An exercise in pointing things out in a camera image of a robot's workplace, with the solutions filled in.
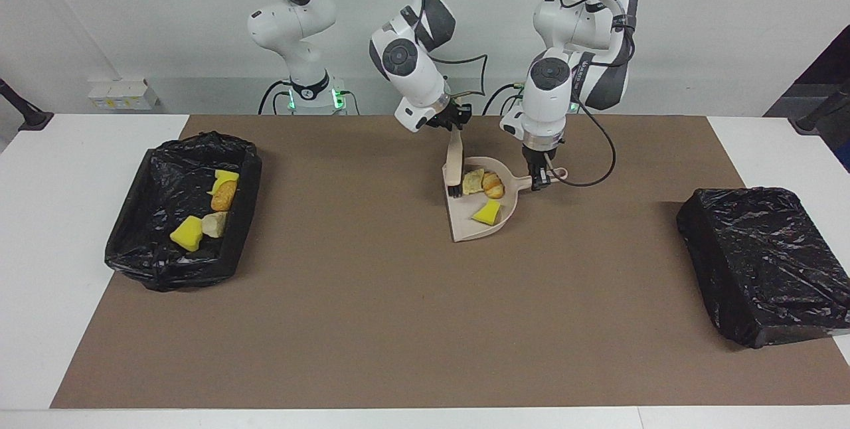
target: black plastic bag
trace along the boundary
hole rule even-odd
[[[850,333],[850,278],[794,193],[697,190],[677,221],[726,338],[757,349]]]
[[[262,167],[254,144],[216,132],[147,151],[106,244],[106,264],[157,291],[212,286],[232,277],[251,227]],[[189,215],[213,213],[207,192],[216,169],[240,174],[224,236],[204,236],[199,250],[189,253],[169,235]]]

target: white table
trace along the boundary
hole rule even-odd
[[[48,410],[112,277],[104,242],[145,150],[188,117],[57,115],[0,154],[0,427],[850,427],[850,406],[506,410]],[[850,175],[784,120],[711,118],[748,187],[796,192],[850,268]],[[850,360],[850,338],[837,342]]]

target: beige dustpan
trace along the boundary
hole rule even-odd
[[[446,168],[443,166],[443,179],[448,182]],[[505,185],[505,196],[498,200],[501,204],[501,211],[499,212],[499,218],[495,226],[485,225],[473,220],[473,215],[487,204],[488,199],[485,194],[476,193],[459,199],[453,199],[449,196],[448,190],[446,190],[449,220],[452,222],[452,238],[456,242],[483,238],[501,230],[501,227],[505,226],[505,223],[507,223],[513,212],[517,209],[519,192],[531,188],[531,177],[514,177],[510,169],[496,159],[490,159],[489,157],[468,157],[468,159],[464,159],[464,172],[475,171],[476,169],[495,172]],[[556,169],[556,172],[558,172],[561,178],[567,177],[567,171],[565,169]]]

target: brown table mat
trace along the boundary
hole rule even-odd
[[[608,182],[523,194],[497,235],[453,244],[445,131],[189,118],[183,136],[231,133],[264,160],[239,272],[170,294],[116,275],[52,407],[850,404],[832,339],[753,351],[711,326],[675,224],[695,188],[742,186],[707,120],[601,120]],[[464,137],[522,174],[495,118]],[[592,180],[604,139],[570,118],[556,163]]]

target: black pole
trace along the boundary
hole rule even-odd
[[[24,116],[24,124],[18,130],[41,130],[54,116],[52,112],[44,112],[19,96],[2,78],[0,78],[0,96],[5,97]]]
[[[838,112],[847,105],[850,105],[850,80],[842,84],[841,89],[824,100],[811,114],[790,122],[801,135],[817,135],[817,123],[820,119]]]

